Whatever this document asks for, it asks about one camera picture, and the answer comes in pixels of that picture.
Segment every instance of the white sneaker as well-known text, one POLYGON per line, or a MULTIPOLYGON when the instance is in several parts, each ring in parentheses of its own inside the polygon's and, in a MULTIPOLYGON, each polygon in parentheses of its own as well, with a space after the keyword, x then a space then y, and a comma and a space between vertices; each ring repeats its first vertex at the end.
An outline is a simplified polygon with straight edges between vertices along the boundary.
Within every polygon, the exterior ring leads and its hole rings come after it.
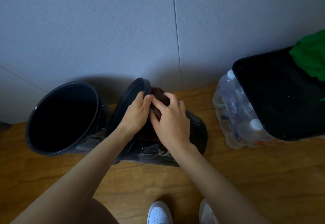
POLYGON ((200 224, 219 224, 217 218, 215 217, 210 205, 205 199, 201 201, 199 210, 199 220, 200 224))
POLYGON ((147 224, 174 224, 172 214, 163 201, 151 205, 148 213, 147 224))

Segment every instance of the forearm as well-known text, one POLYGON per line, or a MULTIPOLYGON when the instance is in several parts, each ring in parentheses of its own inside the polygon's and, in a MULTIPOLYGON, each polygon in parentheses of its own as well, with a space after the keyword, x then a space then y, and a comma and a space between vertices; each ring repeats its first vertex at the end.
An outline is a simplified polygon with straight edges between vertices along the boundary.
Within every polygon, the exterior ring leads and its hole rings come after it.
POLYGON ((171 154, 206 198, 220 223, 269 223, 193 144, 175 148, 171 154))
POLYGON ((96 146, 13 223, 73 223, 86 208, 116 156, 130 140, 121 129, 96 146))

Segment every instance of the bottle cap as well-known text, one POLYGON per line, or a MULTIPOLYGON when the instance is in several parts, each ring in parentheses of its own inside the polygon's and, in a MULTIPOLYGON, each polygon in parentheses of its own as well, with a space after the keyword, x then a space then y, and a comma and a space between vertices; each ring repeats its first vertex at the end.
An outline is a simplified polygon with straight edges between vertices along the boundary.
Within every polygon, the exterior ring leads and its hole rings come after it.
POLYGON ((236 79, 236 76, 235 76, 234 72, 232 71, 232 69, 228 71, 227 77, 228 77, 228 79, 236 79))
POLYGON ((249 127, 250 127, 250 129, 252 129, 254 131, 261 131, 263 129, 263 125, 259 119, 251 120, 249 123, 249 127))

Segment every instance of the green cloth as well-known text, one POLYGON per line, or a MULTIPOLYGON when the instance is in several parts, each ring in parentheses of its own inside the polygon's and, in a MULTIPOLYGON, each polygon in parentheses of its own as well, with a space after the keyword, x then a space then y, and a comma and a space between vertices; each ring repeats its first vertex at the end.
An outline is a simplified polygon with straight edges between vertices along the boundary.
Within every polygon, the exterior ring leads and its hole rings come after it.
POLYGON ((289 53, 298 67, 325 81, 325 30, 303 37, 289 53))

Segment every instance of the brown cloth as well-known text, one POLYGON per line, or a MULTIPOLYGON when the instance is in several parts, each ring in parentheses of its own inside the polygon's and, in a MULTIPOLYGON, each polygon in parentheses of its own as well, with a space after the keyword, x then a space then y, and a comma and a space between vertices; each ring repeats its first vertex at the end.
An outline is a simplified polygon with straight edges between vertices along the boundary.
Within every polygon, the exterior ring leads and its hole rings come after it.
MULTIPOLYGON (((152 87, 151 88, 151 94, 155 96, 156 99, 158 99, 160 102, 162 102, 164 105, 169 106, 170 99, 164 95, 164 91, 159 87, 152 87)), ((160 111, 153 105, 150 105, 150 108, 154 111, 158 119, 161 118, 160 111)), ((143 126, 143 128, 140 130, 139 134, 140 140, 151 140, 156 141, 163 150, 167 151, 167 149, 161 144, 160 140, 158 139, 158 136, 155 132, 155 130, 152 127, 152 124, 148 118, 147 122, 143 126)))

